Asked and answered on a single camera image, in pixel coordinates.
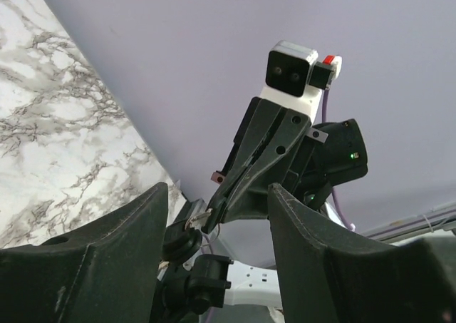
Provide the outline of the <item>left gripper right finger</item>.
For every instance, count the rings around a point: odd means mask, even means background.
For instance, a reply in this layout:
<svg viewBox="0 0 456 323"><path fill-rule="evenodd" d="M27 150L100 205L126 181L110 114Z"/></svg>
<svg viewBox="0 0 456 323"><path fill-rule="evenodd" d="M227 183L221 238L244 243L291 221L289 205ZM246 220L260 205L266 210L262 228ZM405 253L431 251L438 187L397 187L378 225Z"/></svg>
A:
<svg viewBox="0 0 456 323"><path fill-rule="evenodd" d="M286 322L453 322L455 239L401 246L347 230L281 185L267 207Z"/></svg>

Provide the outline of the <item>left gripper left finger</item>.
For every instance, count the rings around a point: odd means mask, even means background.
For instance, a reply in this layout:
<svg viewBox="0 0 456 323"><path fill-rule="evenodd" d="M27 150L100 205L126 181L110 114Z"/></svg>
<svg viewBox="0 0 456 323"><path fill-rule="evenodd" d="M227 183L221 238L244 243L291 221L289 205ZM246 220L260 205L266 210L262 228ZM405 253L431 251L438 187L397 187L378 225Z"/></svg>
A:
<svg viewBox="0 0 456 323"><path fill-rule="evenodd" d="M1 251L3 322L147 322L168 215L158 183L41 245Z"/></svg>

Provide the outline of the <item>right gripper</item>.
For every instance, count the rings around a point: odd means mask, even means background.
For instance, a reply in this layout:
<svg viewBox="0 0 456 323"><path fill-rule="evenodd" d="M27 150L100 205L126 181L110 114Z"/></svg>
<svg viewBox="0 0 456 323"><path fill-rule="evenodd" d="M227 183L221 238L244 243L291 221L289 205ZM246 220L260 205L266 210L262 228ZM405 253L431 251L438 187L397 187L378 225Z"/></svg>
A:
<svg viewBox="0 0 456 323"><path fill-rule="evenodd" d="M216 179L221 183L202 227L268 218L268 188L273 183L294 191L319 138L309 132L311 118L267 99L255 97L244 114L234 145Z"/></svg>

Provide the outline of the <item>black-headed key bunch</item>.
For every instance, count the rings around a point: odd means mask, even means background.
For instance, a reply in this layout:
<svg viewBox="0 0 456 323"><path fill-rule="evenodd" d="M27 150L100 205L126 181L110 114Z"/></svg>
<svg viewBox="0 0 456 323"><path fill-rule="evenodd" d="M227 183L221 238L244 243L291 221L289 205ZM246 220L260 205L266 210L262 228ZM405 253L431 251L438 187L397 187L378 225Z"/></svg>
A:
<svg viewBox="0 0 456 323"><path fill-rule="evenodd" d="M199 252L213 252L211 242L201 230L201 223L210 212L191 213L182 209L166 228L161 260L171 265L183 265Z"/></svg>

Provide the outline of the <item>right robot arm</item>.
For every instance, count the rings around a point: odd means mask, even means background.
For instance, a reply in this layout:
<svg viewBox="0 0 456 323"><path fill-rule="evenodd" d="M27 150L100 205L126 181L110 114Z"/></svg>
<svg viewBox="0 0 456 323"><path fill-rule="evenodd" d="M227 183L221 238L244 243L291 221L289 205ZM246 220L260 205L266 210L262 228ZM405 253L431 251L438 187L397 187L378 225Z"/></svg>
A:
<svg viewBox="0 0 456 323"><path fill-rule="evenodd" d="M313 210L323 207L334 186L362 178L368 157L355 120L311 124L304 113L255 97L234 138L225 166L214 179L203 227L266 219L268 187L278 183Z"/></svg>

